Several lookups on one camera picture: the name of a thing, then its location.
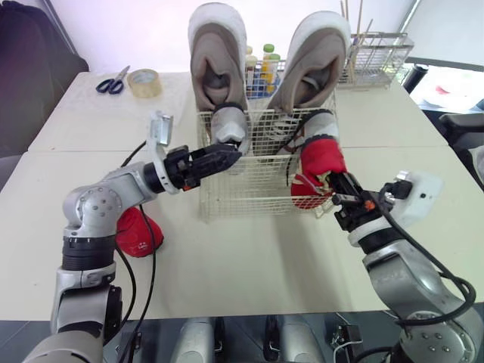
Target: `red object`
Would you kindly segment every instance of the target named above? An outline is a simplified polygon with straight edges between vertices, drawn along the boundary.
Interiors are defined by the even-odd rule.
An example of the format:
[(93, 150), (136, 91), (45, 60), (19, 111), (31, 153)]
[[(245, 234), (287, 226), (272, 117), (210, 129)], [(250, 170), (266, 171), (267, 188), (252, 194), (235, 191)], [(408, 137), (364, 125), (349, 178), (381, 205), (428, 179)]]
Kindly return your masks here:
[[(159, 225), (146, 216), (154, 233), (155, 249), (163, 243), (163, 233)], [(116, 244), (133, 257), (145, 257), (153, 253), (150, 230), (138, 208), (128, 208), (118, 220)]]
[(333, 193), (325, 181), (326, 175), (345, 171), (345, 160), (335, 140), (320, 138), (310, 141), (301, 151), (299, 170), (290, 186), (290, 193), (293, 197), (315, 197), (293, 199), (294, 205), (300, 209), (320, 206)]

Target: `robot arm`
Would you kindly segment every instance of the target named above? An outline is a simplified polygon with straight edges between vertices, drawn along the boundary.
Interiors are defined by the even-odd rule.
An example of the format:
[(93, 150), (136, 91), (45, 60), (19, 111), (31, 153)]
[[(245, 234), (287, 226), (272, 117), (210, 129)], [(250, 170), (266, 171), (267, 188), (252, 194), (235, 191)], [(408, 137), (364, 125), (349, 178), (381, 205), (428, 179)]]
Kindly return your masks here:
[[(453, 312), (463, 304), (443, 284), (428, 258), (416, 249), (383, 216), (379, 194), (365, 191), (350, 174), (329, 176), (336, 194), (335, 213), (349, 241), (366, 254), (363, 264), (382, 301), (401, 319), (402, 334), (391, 362), (455, 363), (475, 361), (484, 325), (474, 309), (438, 324), (427, 321)], [(442, 182), (434, 176), (416, 172), (402, 174), (384, 203), (401, 226), (408, 226), (427, 215)]]
[(115, 170), (98, 183), (72, 191), (64, 201), (68, 225), (62, 266), (57, 270), (53, 335), (24, 362), (101, 363), (103, 343), (117, 333), (121, 321), (121, 289), (111, 284), (116, 273), (113, 254), (118, 218), (129, 207), (153, 200), (163, 191), (175, 194), (198, 187), (202, 178), (228, 169), (241, 156), (228, 144), (191, 153), (184, 146), (165, 155), (160, 145), (166, 121), (160, 115), (151, 123), (147, 146), (152, 163)]

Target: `packing tape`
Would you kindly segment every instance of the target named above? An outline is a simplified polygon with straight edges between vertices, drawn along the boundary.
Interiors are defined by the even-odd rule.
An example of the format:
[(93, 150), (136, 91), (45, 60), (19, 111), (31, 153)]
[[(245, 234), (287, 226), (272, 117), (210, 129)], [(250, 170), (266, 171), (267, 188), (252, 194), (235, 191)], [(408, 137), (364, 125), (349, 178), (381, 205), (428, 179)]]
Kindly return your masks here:
[(154, 70), (143, 69), (130, 73), (128, 84), (136, 97), (149, 98), (161, 93), (160, 77)]

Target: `yellow bottle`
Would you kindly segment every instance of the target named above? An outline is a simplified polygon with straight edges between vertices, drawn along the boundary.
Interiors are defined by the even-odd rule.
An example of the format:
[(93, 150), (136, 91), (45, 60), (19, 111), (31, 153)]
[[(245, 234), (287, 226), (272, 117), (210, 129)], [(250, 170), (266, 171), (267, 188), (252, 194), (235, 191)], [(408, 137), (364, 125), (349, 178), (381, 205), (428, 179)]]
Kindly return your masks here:
[(271, 56), (273, 51), (274, 51), (273, 44), (264, 44), (264, 58), (262, 59), (260, 78), (265, 80), (266, 85), (268, 83), (269, 71), (271, 67), (271, 61), (269, 60), (269, 57)]

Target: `table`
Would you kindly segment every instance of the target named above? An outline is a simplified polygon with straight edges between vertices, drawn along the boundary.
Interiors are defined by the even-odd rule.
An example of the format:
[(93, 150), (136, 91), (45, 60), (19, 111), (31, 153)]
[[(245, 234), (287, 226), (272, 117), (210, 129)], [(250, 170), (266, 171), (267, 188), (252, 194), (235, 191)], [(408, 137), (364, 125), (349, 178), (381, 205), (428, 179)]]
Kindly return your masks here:
[[(186, 132), (178, 130), (187, 120), (195, 120), (189, 73), (160, 74), (163, 90), (155, 98), (135, 97), (126, 81), (126, 89), (119, 95), (95, 91), (99, 82), (113, 76), (116, 74), (79, 73), (29, 151), (133, 150), (146, 139), (150, 114), (154, 110), (173, 115), (173, 135), (186, 139)], [(172, 143), (180, 144), (176, 138)]]
[[(131, 151), (147, 134), (150, 112), (174, 116), (172, 144), (196, 146), (194, 93), (189, 73), (163, 73), (163, 93), (154, 99), (100, 95), (94, 88), (108, 76), (80, 73), (60, 100), (29, 151)], [(443, 146), (407, 92), (397, 83), (388, 89), (337, 90), (337, 116), (344, 147)]]
[[(408, 230), (484, 300), (484, 195), (448, 147), (346, 147), (349, 169), (366, 188), (380, 189), (400, 169), (445, 180), (433, 211)], [(61, 263), (65, 195), (116, 168), (126, 152), (28, 152), (0, 193), (2, 253), (0, 319), (48, 320), (55, 269)], [(141, 152), (138, 160), (147, 160)], [(198, 218), (198, 190), (162, 194), (147, 213), (166, 243), (157, 255), (149, 318), (283, 314), (383, 309), (361, 263), (332, 215)], [(147, 294), (150, 260), (131, 258), (138, 280), (133, 318)], [(118, 264), (115, 284), (130, 297)]]

